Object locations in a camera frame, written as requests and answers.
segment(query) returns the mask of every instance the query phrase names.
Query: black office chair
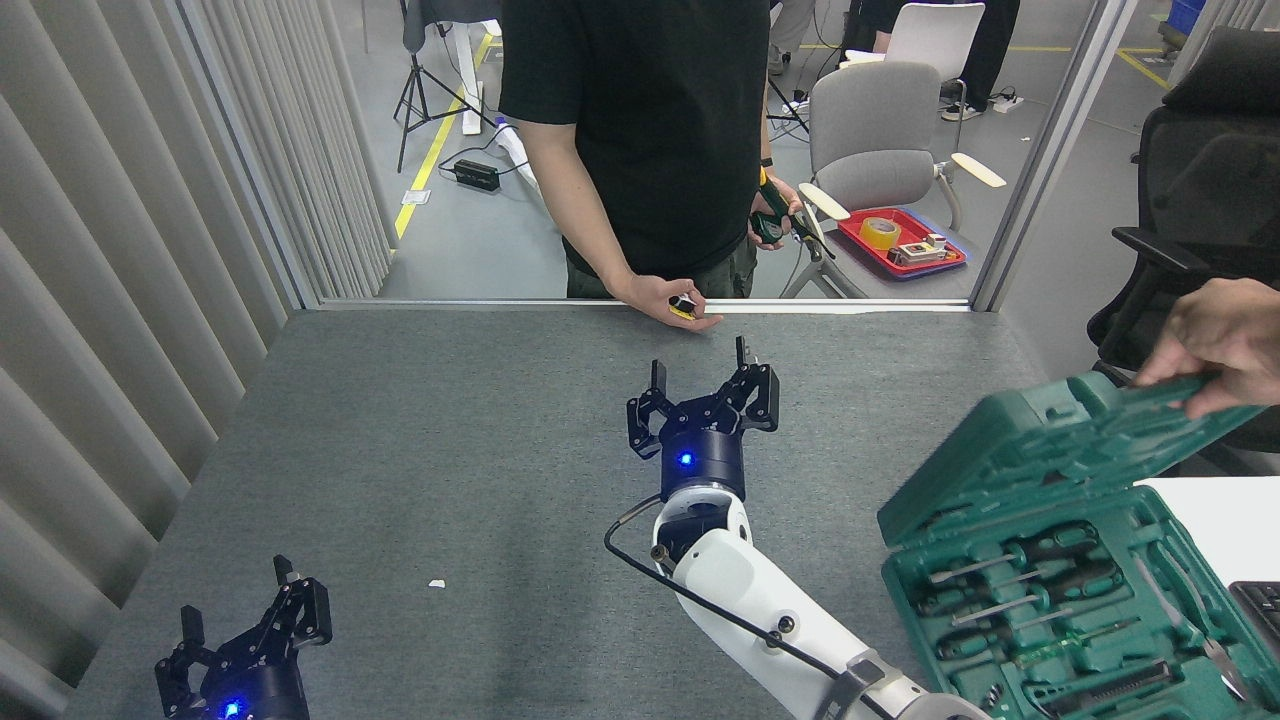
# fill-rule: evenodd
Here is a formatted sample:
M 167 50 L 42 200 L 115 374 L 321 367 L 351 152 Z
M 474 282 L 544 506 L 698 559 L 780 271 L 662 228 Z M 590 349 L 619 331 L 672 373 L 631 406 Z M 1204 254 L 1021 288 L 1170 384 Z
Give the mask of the black office chair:
M 1213 277 L 1280 287 L 1280 33 L 1215 28 L 1187 77 L 1147 115 L 1138 227 L 1111 234 L 1138 251 L 1124 290 L 1088 324 L 1096 369 L 1117 383 L 1151 354 L 1179 297 Z M 1270 474 L 1225 448 L 1280 452 L 1280 407 L 1222 438 L 1207 460 Z

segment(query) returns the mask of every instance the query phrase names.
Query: man's hand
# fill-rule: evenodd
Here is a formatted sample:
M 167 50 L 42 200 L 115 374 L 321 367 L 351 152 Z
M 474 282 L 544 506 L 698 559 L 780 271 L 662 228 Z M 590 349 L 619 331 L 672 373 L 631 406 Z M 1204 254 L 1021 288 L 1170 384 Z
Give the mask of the man's hand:
M 1197 419 L 1236 405 L 1280 404 L 1280 292 L 1253 281 L 1215 278 L 1174 304 L 1135 386 L 1221 370 L 1187 400 Z
M 787 199 L 788 215 L 804 210 L 804 202 L 800 201 L 800 195 L 796 193 L 796 191 L 792 190 L 790 184 L 782 182 L 781 179 L 773 176 L 769 176 L 769 179 L 773 182 L 773 186 L 778 188 L 778 192 L 782 195 L 782 197 Z M 764 201 L 764 197 L 762 197 L 759 192 L 756 192 L 755 199 L 751 200 L 751 214 L 754 215 L 755 213 L 764 213 L 767 215 L 773 214 L 773 209 L 769 208 L 769 204 Z M 786 234 L 790 232 L 791 232 L 791 218 L 782 218 L 782 236 L 786 237 Z M 751 228 L 750 220 L 746 222 L 746 237 L 751 238 L 751 242 L 754 242 L 756 247 L 762 247 L 764 250 L 780 250 L 783 245 L 786 245 L 786 242 L 783 242 L 781 238 L 778 238 L 777 242 L 772 243 L 764 242 L 763 237 L 755 234 L 755 231 Z
M 628 273 L 618 279 L 605 282 L 609 295 L 649 315 L 659 323 L 666 323 L 690 332 L 700 333 L 724 319 L 723 315 L 703 316 L 707 311 L 707 299 L 698 292 L 691 279 L 664 281 L 658 275 L 637 275 Z M 671 311 L 671 299 L 687 292 L 694 301 L 694 319 L 689 320 Z

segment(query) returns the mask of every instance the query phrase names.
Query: green toolbox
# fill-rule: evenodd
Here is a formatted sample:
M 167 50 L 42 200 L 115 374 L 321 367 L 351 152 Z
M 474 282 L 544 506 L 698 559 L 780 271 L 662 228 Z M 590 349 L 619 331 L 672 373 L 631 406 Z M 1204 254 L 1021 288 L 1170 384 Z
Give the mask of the green toolbox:
M 1188 420 L 1202 383 L 992 395 L 881 509 L 884 582 L 938 689 L 1010 720 L 1280 717 L 1275 659 L 1133 486 L 1261 410 Z

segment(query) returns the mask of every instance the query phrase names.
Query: blue bin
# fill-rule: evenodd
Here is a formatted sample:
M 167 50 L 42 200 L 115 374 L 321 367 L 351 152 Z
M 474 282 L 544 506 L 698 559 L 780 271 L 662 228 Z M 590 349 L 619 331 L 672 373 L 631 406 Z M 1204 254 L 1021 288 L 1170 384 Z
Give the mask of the blue bin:
M 1174 6 L 1169 10 L 1169 27 L 1183 35 L 1190 35 L 1204 8 L 1204 0 L 1174 0 Z

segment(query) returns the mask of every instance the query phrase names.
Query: screwdriver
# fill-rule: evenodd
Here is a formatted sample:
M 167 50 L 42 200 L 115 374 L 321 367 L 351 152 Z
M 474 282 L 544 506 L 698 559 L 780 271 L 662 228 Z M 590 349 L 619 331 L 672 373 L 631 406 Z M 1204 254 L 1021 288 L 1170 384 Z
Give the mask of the screwdriver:
M 1039 647 L 1028 650 L 1027 652 L 1020 652 L 1014 656 L 1014 665 L 1019 667 L 1030 667 L 1037 662 L 1043 662 L 1051 657 L 1057 657 L 1073 647 L 1084 647 L 1085 641 L 1093 639 L 1107 633 L 1114 633 L 1121 630 L 1137 623 L 1137 618 L 1129 618 L 1126 620 L 1120 620 L 1119 623 L 1112 623 L 1110 625 L 1103 625 L 1094 630 L 1088 630 L 1084 633 L 1068 633 L 1053 642 L 1044 643 Z
M 1044 560 L 1065 560 L 1079 557 L 1098 546 L 1098 530 L 1083 520 L 1073 520 L 1052 525 L 1029 538 L 1014 538 L 1005 542 L 1006 553 L 991 560 L 982 560 L 955 570 L 941 570 L 929 575 L 929 582 L 940 584 L 974 570 L 991 568 L 1001 562 L 1012 562 L 1027 568 Z
M 769 174 L 760 168 L 760 197 L 764 199 L 764 204 L 773 210 L 773 215 L 767 215 L 764 213 L 751 214 L 751 229 L 755 234 L 760 236 L 760 240 L 765 245 L 773 245 L 774 242 L 782 240 L 782 218 L 790 215 L 790 206 L 786 200 L 783 200 L 782 193 L 778 192 L 777 186 L 769 179 Z
M 1042 570 L 1032 570 L 1030 573 L 1023 573 L 998 583 L 986 584 L 978 583 L 974 585 L 960 583 L 957 587 L 940 589 L 938 592 L 924 597 L 915 603 L 915 612 L 920 618 L 937 618 L 940 615 L 948 615 L 956 612 L 957 610 L 973 605 L 980 601 L 989 601 L 991 592 L 996 588 L 1002 588 L 1014 583 L 1024 583 L 1033 578 L 1041 577 Z
M 942 635 L 934 650 L 938 655 L 938 660 L 966 660 L 969 657 L 977 657 L 978 653 L 988 647 L 1012 639 L 1014 630 L 1021 630 L 1024 628 L 1030 628 L 1032 625 L 1048 623 L 1050 620 L 1056 620 L 1057 618 L 1070 614 L 1070 609 L 1068 609 L 1059 610 L 1057 612 L 1050 612 L 1048 615 L 1042 615 L 1034 620 L 1027 620 L 1025 623 L 1018 623 L 1016 625 L 983 623 L 975 628 L 952 630 L 946 635 Z
M 1041 607 L 1048 607 L 1074 600 L 1100 597 L 1123 584 L 1124 573 L 1120 571 L 1120 566 L 1115 564 L 1115 560 L 1085 560 L 1070 570 L 1064 570 L 1048 578 L 1042 585 L 1028 585 L 1030 594 L 1027 597 L 952 618 L 951 626 L 959 628 L 966 623 L 973 623 L 974 620 L 980 620 L 1020 605 L 1036 603 Z

